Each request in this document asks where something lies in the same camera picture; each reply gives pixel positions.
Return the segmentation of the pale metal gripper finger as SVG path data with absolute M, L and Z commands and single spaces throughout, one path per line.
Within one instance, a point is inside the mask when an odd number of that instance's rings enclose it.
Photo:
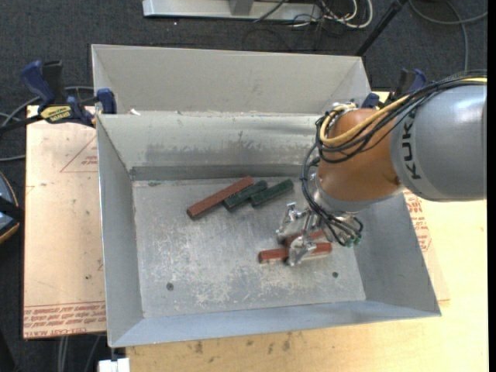
M 317 249 L 317 244 L 312 242 L 307 236 L 299 236 L 294 239 L 288 248 L 288 266 L 299 265 L 307 256 Z
M 299 234 L 303 230 L 306 216 L 306 209 L 298 209 L 294 202 L 287 204 L 284 217 L 276 230 L 277 242 L 283 243 L 286 239 Z

